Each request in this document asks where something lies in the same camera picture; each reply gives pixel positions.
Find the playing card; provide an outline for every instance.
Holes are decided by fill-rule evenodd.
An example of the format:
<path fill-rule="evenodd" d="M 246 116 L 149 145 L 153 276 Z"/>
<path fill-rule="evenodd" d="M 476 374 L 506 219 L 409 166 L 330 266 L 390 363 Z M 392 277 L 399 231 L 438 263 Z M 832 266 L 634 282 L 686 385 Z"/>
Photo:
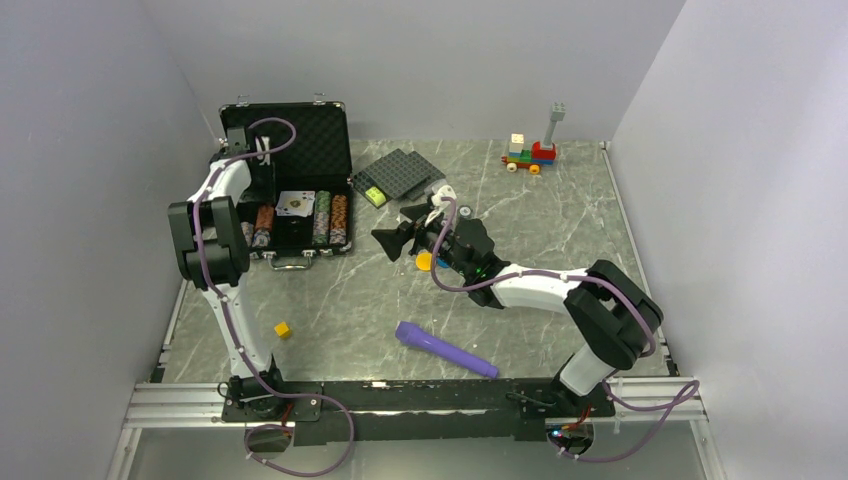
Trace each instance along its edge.
<path fill-rule="evenodd" d="M 282 217 L 308 217 L 315 204 L 314 191 L 280 192 L 277 215 Z"/>

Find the white wall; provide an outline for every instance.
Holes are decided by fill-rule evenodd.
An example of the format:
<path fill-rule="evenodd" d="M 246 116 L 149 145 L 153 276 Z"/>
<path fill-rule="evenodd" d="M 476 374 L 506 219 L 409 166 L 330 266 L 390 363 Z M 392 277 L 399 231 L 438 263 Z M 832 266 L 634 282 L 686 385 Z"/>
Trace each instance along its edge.
<path fill-rule="evenodd" d="M 689 0 L 613 168 L 731 479 L 845 478 L 848 3 Z"/>
<path fill-rule="evenodd" d="M 103 478 L 213 138 L 135 0 L 0 11 L 0 477 Z"/>
<path fill-rule="evenodd" d="M 610 139 L 684 0 L 144 0 L 204 114 L 348 104 L 356 138 Z"/>

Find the yellow cube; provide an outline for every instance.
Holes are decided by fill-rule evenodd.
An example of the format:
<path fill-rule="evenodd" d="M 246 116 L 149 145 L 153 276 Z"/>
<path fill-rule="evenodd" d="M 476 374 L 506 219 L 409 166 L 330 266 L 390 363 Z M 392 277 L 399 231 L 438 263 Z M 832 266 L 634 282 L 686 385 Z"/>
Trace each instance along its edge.
<path fill-rule="evenodd" d="M 280 338 L 291 337 L 291 328 L 289 328 L 286 322 L 281 322 L 279 325 L 274 327 L 274 331 L 277 332 L 277 335 L 279 335 Z"/>

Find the stack of poker chips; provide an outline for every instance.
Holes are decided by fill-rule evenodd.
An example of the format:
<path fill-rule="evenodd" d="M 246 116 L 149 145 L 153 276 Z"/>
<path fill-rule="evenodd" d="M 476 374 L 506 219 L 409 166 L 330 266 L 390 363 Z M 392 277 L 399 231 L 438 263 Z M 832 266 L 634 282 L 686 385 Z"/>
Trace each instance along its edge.
<path fill-rule="evenodd" d="M 244 234 L 244 241 L 247 246 L 253 245 L 253 224 L 250 222 L 241 222 L 241 233 Z"/>
<path fill-rule="evenodd" d="M 333 197 L 332 215 L 330 216 L 330 245 L 344 245 L 347 237 L 347 197 Z"/>
<path fill-rule="evenodd" d="M 274 224 L 274 207 L 262 205 L 256 215 L 256 231 L 253 233 L 253 248 L 265 248 L 271 244 L 271 226 Z"/>
<path fill-rule="evenodd" d="M 330 192 L 315 194 L 315 222 L 312 224 L 312 243 L 327 244 L 327 232 L 330 230 Z"/>

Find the toy train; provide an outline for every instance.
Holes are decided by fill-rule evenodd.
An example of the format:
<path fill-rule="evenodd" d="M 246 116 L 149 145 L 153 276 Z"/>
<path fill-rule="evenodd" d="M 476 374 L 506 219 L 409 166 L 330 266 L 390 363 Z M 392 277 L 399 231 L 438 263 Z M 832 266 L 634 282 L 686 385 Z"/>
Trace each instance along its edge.
<path fill-rule="evenodd" d="M 514 172 L 519 168 L 526 168 L 531 174 L 538 175 L 542 171 L 542 165 L 553 165 L 557 151 L 551 137 L 557 122 L 562 121 L 564 117 L 565 105 L 554 103 L 551 106 L 551 120 L 545 139 L 534 143 L 529 150 L 524 149 L 524 135 L 513 133 L 509 138 L 509 152 L 505 157 L 501 157 L 507 171 Z"/>
<path fill-rule="evenodd" d="M 532 150 L 524 149 L 524 135 L 514 133 L 510 137 L 509 153 L 501 157 L 508 172 L 526 168 L 533 175 L 542 171 L 542 165 L 553 165 L 556 158 L 556 147 L 552 144 L 549 150 L 543 149 L 539 142 L 533 144 Z"/>

